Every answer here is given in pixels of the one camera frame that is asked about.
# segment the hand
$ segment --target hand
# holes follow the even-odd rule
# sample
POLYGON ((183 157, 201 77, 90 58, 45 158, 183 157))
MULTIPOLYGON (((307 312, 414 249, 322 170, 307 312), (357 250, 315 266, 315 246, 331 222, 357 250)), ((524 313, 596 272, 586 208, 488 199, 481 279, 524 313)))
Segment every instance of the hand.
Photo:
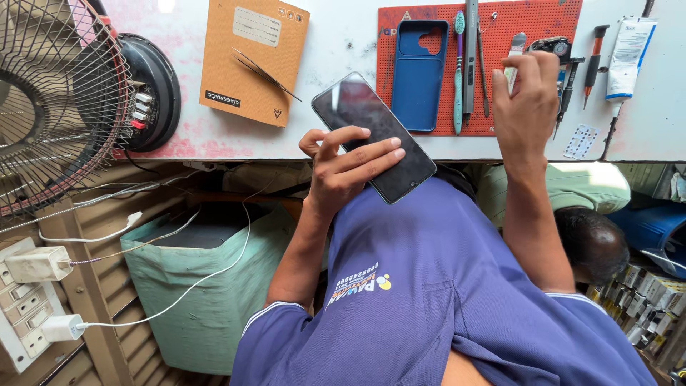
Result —
POLYGON ((493 118, 505 169, 514 177, 531 170, 545 172, 543 151, 558 112, 560 60, 555 54, 533 51, 502 63, 516 67, 520 77, 519 92, 510 95, 503 71, 493 70, 493 118))
POLYGON ((315 214, 333 219, 364 184, 385 172, 405 156, 399 138, 389 138, 375 144, 360 146, 344 155, 338 155, 341 144, 352 139, 369 138, 368 128, 347 126, 331 131, 310 130, 300 141, 300 149, 314 158, 312 187, 305 198, 305 206, 315 214))

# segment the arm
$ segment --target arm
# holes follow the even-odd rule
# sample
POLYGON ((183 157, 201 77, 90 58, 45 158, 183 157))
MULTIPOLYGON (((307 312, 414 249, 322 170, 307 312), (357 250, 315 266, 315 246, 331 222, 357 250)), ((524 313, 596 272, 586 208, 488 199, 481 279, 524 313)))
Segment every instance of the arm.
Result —
POLYGON ((348 126, 330 133, 310 130, 300 141, 300 149, 314 158, 312 187, 303 202, 303 213, 293 238, 269 285, 265 306, 282 301, 298 303, 305 309, 309 307, 333 217, 362 191, 367 181, 405 156, 405 151, 399 148, 398 138, 338 155, 340 144, 367 138, 369 134, 368 129, 348 126), (321 147, 317 141, 323 141, 321 147))
POLYGON ((265 306, 277 300, 307 309, 317 289, 330 220, 313 213, 307 199, 291 242, 276 268, 265 306))
POLYGON ((517 67, 520 90, 510 96, 493 72, 495 130, 508 175, 503 239, 531 281, 545 292, 574 293, 574 278, 545 188, 545 143, 557 114, 559 59, 532 52, 504 60, 517 67))

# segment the smartphone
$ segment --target smartphone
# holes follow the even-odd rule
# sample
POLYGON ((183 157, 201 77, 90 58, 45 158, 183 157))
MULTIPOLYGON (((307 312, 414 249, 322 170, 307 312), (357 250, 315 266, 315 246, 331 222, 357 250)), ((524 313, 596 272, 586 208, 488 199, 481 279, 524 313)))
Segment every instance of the smartphone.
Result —
POLYGON ((351 73, 314 97, 312 109, 329 130, 359 126, 371 131, 368 139, 343 144, 347 152, 384 139, 400 138, 405 158, 370 181, 385 202, 395 204, 436 173, 436 164, 359 73, 351 73))

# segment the fan guard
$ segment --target fan guard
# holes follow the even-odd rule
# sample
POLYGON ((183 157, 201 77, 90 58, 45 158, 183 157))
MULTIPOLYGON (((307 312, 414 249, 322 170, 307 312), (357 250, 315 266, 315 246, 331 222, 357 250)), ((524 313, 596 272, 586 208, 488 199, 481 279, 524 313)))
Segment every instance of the fan guard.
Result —
POLYGON ((0 227, 84 187, 131 137, 121 48, 85 1, 0 0, 0 227))

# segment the green cloth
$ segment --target green cloth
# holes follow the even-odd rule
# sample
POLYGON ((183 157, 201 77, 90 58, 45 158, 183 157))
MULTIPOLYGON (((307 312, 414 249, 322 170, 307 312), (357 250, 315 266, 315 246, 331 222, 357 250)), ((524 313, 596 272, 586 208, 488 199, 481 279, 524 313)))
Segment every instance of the green cloth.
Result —
MULTIPOLYGON (((128 232, 121 248, 169 220, 162 216, 128 232)), ((205 374, 231 375, 233 359, 248 318, 262 309, 269 283, 291 240, 296 223, 279 204, 252 223, 241 260, 193 288, 166 313, 150 320, 168 366, 205 374)), ((176 301, 203 277, 230 266, 240 256, 248 228, 214 249, 146 245, 125 254, 131 278, 149 317, 176 301)))
MULTIPOLYGON (((481 210, 496 227, 502 227, 508 189, 505 167, 473 163, 465 172, 477 186, 481 210)), ((549 163, 545 185, 553 210, 583 206, 608 214, 620 210, 631 199, 629 184, 611 163, 549 163)))

